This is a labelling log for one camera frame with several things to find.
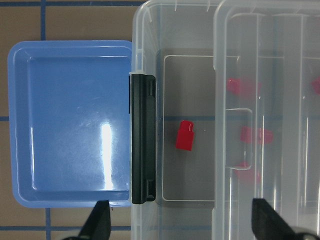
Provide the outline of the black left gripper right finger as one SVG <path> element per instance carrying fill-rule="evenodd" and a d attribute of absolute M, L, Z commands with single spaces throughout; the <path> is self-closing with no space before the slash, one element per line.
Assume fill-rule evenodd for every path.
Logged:
<path fill-rule="evenodd" d="M 252 199 L 251 229 L 257 240 L 309 239 L 309 233 L 295 232 L 264 198 Z"/>

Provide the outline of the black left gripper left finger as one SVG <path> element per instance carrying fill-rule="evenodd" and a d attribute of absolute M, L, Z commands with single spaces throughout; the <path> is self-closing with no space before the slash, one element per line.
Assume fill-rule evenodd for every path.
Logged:
<path fill-rule="evenodd" d="M 108 200 L 98 201 L 77 238 L 79 240 L 108 240 L 111 235 L 111 214 Z"/>

